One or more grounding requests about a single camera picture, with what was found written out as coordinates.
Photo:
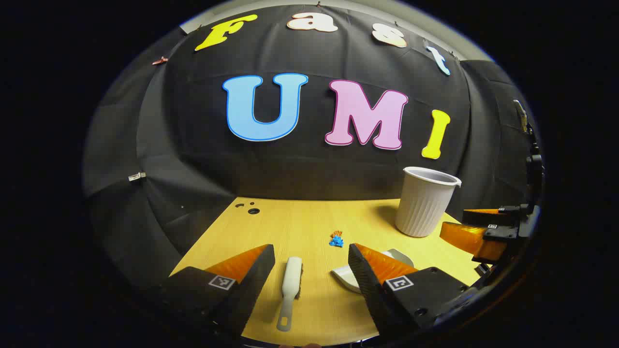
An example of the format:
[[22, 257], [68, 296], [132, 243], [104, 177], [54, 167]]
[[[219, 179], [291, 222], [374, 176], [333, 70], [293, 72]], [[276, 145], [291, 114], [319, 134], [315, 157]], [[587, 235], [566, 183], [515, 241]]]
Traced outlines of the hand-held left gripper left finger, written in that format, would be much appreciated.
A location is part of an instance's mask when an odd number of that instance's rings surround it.
[[265, 244], [204, 270], [184, 267], [151, 288], [151, 301], [194, 330], [238, 339], [275, 263]]

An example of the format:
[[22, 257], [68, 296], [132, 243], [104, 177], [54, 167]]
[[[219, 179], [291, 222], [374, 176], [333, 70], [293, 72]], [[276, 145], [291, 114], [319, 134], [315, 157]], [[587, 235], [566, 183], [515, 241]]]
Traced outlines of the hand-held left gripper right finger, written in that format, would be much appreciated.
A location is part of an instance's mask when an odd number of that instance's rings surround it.
[[477, 295], [437, 267], [418, 270], [360, 243], [348, 263], [382, 338], [429, 330]]

